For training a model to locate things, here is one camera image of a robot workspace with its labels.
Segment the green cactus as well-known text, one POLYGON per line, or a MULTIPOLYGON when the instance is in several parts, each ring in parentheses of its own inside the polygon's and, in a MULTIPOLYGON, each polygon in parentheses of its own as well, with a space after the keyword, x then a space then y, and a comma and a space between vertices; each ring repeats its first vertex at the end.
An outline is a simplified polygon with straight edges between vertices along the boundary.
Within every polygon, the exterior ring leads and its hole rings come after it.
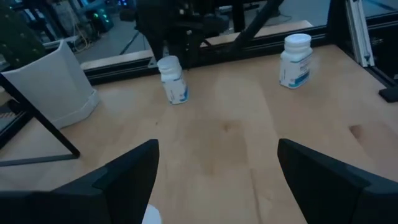
POLYGON ((46 56, 45 47, 32 30, 0 0, 0 55, 13 68, 24 67, 46 56))

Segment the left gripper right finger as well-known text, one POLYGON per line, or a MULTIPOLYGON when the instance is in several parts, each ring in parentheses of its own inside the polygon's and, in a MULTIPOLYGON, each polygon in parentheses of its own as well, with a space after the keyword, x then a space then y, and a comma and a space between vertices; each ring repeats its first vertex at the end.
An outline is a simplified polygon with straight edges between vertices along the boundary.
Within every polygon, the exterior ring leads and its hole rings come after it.
POLYGON ((398 182, 289 139, 277 157, 308 224, 398 224, 398 182))

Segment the white bottle blue label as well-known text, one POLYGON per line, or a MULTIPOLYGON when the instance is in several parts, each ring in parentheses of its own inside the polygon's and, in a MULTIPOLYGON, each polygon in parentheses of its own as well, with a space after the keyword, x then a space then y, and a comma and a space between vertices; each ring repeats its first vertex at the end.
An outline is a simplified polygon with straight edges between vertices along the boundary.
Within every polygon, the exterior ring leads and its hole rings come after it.
POLYGON ((292 34, 284 39, 284 51, 280 55, 280 85, 296 89, 309 79, 313 53, 311 41, 308 34, 292 34))
POLYGON ((153 205, 148 204, 144 213, 144 218, 142 219, 142 224, 162 224, 159 210, 153 205))
POLYGON ((157 62, 160 78, 170 104, 177 105, 188 100, 188 86, 178 57, 169 55, 157 62))

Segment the equipment with green lights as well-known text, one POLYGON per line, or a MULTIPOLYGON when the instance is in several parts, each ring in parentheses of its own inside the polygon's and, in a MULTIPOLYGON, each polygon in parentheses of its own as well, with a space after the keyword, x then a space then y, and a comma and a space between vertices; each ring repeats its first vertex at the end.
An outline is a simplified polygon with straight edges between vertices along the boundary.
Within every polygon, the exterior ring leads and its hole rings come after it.
POLYGON ((92 23, 94 29, 101 34, 110 31, 114 27, 111 16, 103 6, 86 10, 85 16, 92 23))

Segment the white plant pot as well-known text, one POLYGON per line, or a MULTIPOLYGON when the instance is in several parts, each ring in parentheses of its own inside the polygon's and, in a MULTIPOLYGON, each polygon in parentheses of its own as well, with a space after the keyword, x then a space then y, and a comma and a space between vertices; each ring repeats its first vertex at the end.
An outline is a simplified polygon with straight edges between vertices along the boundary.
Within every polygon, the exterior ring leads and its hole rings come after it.
POLYGON ((89 117, 100 102, 64 40, 48 55, 3 75, 58 129, 89 117))

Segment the silver aluminium post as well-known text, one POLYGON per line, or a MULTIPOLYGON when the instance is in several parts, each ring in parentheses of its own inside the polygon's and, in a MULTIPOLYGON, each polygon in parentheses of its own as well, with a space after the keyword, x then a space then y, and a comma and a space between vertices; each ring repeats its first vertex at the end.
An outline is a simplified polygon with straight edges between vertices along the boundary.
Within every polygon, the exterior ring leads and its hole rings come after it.
POLYGON ((375 66, 362 0, 345 0, 355 61, 362 67, 375 66))

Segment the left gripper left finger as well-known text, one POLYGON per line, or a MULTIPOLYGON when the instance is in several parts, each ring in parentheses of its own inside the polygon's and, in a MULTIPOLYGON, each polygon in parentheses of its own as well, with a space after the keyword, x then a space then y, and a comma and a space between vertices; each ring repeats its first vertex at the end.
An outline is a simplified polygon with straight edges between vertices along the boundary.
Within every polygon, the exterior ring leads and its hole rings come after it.
POLYGON ((142 224, 159 156, 150 139, 51 191, 0 191, 0 224, 142 224))

